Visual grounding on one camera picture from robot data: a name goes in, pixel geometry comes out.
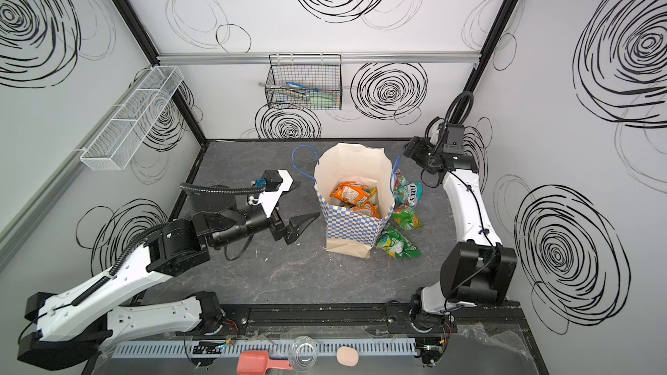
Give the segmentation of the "teal Fox's candy bag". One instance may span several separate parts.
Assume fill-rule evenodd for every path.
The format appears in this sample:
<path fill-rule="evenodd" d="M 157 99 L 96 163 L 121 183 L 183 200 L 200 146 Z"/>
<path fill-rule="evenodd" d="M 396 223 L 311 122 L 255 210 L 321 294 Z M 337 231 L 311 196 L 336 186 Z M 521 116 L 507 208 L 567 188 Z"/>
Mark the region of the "teal Fox's candy bag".
<path fill-rule="evenodd" d="M 422 192 L 420 183 L 410 182 L 399 169 L 394 172 L 393 193 L 397 207 L 415 208 L 420 201 Z"/>

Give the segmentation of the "checkered paper bag blue handles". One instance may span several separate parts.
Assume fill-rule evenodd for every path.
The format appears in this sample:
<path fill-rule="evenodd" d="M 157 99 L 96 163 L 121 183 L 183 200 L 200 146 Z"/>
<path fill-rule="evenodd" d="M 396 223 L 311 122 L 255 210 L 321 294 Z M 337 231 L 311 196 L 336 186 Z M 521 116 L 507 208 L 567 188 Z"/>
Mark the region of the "checkered paper bag blue handles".
<path fill-rule="evenodd" d="M 295 167 L 314 182 L 326 224 L 326 250 L 360 259 L 370 257 L 394 213 L 395 164 L 384 149 L 338 143 L 314 153 L 314 171 Z"/>

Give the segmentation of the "orange snack packet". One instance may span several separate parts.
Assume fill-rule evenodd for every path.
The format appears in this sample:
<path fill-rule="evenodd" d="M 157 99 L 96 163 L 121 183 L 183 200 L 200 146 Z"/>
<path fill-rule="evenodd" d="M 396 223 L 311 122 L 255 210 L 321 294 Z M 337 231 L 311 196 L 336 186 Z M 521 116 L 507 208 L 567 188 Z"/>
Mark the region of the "orange snack packet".
<path fill-rule="evenodd" d="M 354 213 L 375 219 L 380 218 L 376 187 L 357 182 L 342 182 L 329 196 Z"/>

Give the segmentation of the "green snack packet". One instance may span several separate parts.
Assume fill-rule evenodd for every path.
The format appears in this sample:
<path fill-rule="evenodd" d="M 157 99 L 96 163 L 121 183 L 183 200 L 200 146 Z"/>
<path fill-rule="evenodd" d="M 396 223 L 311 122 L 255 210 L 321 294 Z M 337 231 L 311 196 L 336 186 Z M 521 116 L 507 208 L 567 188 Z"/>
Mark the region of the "green snack packet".
<path fill-rule="evenodd" d="M 421 251 L 394 227 L 385 228 L 374 245 L 395 259 L 419 258 Z"/>
<path fill-rule="evenodd" d="M 396 208 L 392 212 L 394 223 L 403 230 L 413 230 L 424 226 L 423 221 L 410 206 Z"/>

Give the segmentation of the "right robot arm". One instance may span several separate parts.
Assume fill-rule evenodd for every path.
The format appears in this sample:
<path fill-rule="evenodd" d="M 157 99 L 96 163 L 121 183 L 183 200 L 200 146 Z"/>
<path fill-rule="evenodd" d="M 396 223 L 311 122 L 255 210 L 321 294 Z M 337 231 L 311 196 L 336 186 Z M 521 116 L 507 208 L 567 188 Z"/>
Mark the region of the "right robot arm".
<path fill-rule="evenodd" d="M 474 307 L 498 307 L 507 296 L 518 258 L 493 228 L 479 178 L 479 166 L 467 154 L 464 121 L 474 94 L 457 95 L 444 116 L 427 125 L 406 145 L 403 155 L 436 177 L 451 205 L 457 242 L 444 260 L 439 280 L 411 299 L 410 321 L 421 333 L 449 323 L 454 313 Z"/>

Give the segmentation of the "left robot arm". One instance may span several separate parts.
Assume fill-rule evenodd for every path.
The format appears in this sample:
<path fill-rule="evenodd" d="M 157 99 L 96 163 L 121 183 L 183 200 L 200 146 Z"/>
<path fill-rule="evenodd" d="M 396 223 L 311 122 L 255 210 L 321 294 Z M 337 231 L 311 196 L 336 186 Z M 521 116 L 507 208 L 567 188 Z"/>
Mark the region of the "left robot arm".
<path fill-rule="evenodd" d="M 24 314 L 29 325 L 17 341 L 18 360 L 58 371 L 128 340 L 161 333 L 217 335 L 229 320 L 213 292 L 152 306 L 126 302 L 209 261 L 211 250 L 250 243 L 263 231 L 275 241 L 296 242 L 319 213 L 283 221 L 279 201 L 295 186 L 278 170 L 240 189 L 183 183 L 193 215 L 140 232 L 110 267 L 79 286 L 29 297 Z"/>

